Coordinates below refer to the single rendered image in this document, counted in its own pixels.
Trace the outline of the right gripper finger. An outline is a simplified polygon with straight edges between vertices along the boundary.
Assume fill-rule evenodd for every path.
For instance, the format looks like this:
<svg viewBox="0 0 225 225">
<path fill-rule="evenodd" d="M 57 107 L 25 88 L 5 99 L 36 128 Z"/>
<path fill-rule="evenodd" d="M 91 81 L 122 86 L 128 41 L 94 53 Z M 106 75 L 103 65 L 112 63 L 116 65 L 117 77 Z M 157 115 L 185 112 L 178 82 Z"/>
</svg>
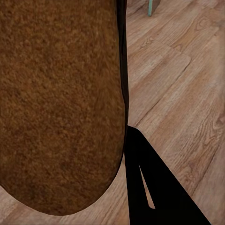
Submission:
<svg viewBox="0 0 225 225">
<path fill-rule="evenodd" d="M 130 225 L 211 225 L 142 133 L 131 126 L 124 155 Z M 155 209 L 148 205 L 140 169 Z"/>
</svg>

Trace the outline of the sandal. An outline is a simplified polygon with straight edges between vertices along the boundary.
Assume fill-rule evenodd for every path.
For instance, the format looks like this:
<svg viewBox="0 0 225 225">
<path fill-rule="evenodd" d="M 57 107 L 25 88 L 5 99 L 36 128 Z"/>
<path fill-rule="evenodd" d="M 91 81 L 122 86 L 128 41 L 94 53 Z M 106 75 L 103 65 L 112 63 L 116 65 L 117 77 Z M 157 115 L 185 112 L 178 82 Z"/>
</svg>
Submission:
<svg viewBox="0 0 225 225">
<path fill-rule="evenodd" d="M 115 179 L 129 91 L 127 0 L 0 0 L 0 185 L 55 216 Z"/>
</svg>

